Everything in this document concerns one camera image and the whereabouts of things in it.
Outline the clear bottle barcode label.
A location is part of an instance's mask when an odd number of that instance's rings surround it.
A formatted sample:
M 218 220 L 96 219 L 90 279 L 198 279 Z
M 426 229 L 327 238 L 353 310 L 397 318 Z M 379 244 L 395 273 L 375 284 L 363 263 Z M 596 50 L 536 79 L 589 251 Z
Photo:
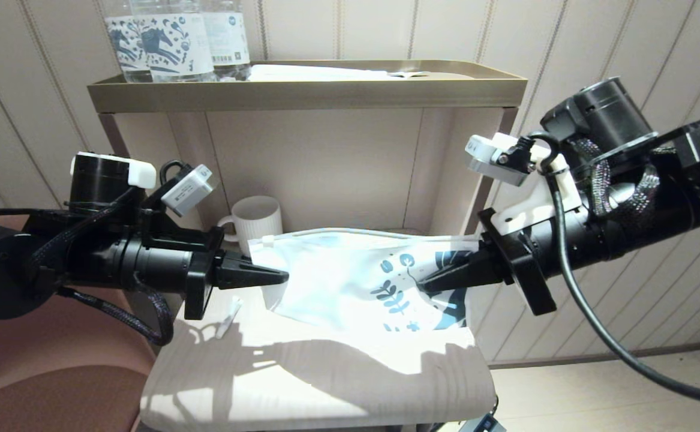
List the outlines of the clear bottle barcode label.
M 241 0 L 201 0 L 218 81 L 248 80 L 251 58 Z

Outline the small white tube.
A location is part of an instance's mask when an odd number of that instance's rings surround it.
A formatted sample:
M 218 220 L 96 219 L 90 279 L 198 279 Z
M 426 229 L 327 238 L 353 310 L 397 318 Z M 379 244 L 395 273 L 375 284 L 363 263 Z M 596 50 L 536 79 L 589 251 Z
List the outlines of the small white tube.
M 242 308 L 243 301 L 240 297 L 233 296 L 229 303 L 229 308 L 227 309 L 227 314 L 224 316 L 223 320 L 218 323 L 217 329 L 215 331 L 215 338 L 217 340 L 223 339 L 224 334 L 229 330 L 232 323 L 234 323 L 235 317 Z

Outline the clear bottle horse print label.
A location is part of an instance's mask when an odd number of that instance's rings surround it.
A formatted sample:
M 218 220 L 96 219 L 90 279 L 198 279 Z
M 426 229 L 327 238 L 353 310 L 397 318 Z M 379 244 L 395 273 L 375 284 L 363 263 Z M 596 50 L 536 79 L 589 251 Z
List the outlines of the clear bottle horse print label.
M 112 50 L 125 81 L 149 83 L 151 72 L 147 65 L 142 35 L 131 11 L 130 0 L 101 0 L 104 24 Z
M 128 0 L 152 81 L 213 82 L 202 0 Z

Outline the white ribbed ceramic mug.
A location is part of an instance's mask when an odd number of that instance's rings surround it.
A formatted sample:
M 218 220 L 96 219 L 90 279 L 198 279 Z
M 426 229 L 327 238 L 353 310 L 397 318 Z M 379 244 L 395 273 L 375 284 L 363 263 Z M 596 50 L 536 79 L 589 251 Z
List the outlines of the white ribbed ceramic mug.
M 281 205 L 277 199 L 265 195 L 238 200 L 231 214 L 220 219 L 216 226 L 222 229 L 227 224 L 234 225 L 235 234 L 224 236 L 224 240 L 237 243 L 244 256 L 250 255 L 249 241 L 284 233 Z

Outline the bronze metal tray top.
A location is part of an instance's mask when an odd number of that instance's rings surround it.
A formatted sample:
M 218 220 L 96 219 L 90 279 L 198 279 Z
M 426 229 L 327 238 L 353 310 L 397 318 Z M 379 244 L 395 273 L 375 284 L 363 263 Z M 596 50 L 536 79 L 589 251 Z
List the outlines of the bronze metal tray top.
M 421 72 L 398 80 L 333 82 L 128 83 L 109 77 L 89 85 L 100 114 L 232 110 L 418 109 L 519 107 L 525 77 L 470 61 L 442 59 L 292 60 L 290 65 Z

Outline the blue black base device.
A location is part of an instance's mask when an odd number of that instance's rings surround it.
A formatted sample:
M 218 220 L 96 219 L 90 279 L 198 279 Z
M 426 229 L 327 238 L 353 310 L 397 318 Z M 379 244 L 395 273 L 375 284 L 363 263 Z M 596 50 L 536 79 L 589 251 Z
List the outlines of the blue black base device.
M 457 432 L 507 432 L 507 429 L 492 413 L 487 413 L 481 418 L 464 421 Z

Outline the flat white plastic packet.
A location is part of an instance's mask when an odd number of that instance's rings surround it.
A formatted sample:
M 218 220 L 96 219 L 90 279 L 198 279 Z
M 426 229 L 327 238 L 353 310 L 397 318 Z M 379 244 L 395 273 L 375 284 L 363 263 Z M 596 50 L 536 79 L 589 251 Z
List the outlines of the flat white plastic packet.
M 249 82 L 339 82 L 396 80 L 381 70 L 313 67 L 303 65 L 254 65 Z

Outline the brown wall baseboard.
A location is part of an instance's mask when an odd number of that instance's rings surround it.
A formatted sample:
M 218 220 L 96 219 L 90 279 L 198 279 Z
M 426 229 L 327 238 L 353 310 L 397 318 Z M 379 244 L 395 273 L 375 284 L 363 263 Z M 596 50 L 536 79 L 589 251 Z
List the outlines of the brown wall baseboard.
M 662 355 L 676 355 L 676 353 L 686 353 L 690 351 L 699 351 L 700 343 L 693 343 L 681 346 L 673 347 L 659 347 L 653 349 L 641 349 L 632 351 L 632 355 L 636 358 L 643 358 L 644 356 L 662 356 Z M 537 359 L 537 360 L 523 360 L 515 362 L 500 362 L 496 364 L 490 364 L 488 367 L 492 371 L 513 369 L 518 367 L 547 367 L 555 365 L 569 365 L 569 364 L 585 364 L 591 362 L 602 362 L 602 361 L 613 361 L 618 360 L 618 356 L 613 353 L 600 353 L 599 355 L 582 355 L 582 356 L 561 356 L 561 358 L 548 358 L 548 359 Z

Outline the light wood shelf table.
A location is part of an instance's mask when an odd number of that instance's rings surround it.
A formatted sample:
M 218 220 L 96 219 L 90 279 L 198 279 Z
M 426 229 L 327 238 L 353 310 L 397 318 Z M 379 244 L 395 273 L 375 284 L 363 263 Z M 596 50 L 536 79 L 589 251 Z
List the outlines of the light wood shelf table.
M 472 233 L 489 183 L 465 166 L 473 134 L 508 133 L 515 109 L 259 110 L 103 115 L 116 155 L 206 164 L 217 191 L 180 222 L 215 224 L 270 195 L 284 229 Z M 338 335 L 265 310 L 262 288 L 215 292 L 201 322 L 177 322 L 142 394 L 159 432 L 249 432 L 432 424 L 482 416 L 491 374 L 467 329 Z M 223 339 L 233 296 L 242 308 Z

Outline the white floral zip pouch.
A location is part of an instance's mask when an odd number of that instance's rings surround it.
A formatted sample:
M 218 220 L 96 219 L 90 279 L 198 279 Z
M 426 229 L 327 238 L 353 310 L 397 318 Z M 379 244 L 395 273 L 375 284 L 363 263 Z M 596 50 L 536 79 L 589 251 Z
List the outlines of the white floral zip pouch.
M 297 322 L 372 334 L 467 325 L 465 288 L 427 293 L 423 282 L 477 251 L 476 235 L 313 229 L 250 240 L 248 248 L 255 265 L 289 274 L 263 298 Z

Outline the reddish brown chair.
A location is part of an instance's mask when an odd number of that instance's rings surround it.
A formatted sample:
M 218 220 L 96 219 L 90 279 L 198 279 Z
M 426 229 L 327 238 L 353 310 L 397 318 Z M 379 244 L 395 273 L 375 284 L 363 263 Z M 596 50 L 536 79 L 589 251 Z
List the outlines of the reddish brown chair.
M 54 295 L 0 320 L 0 432 L 134 432 L 154 363 L 136 331 Z

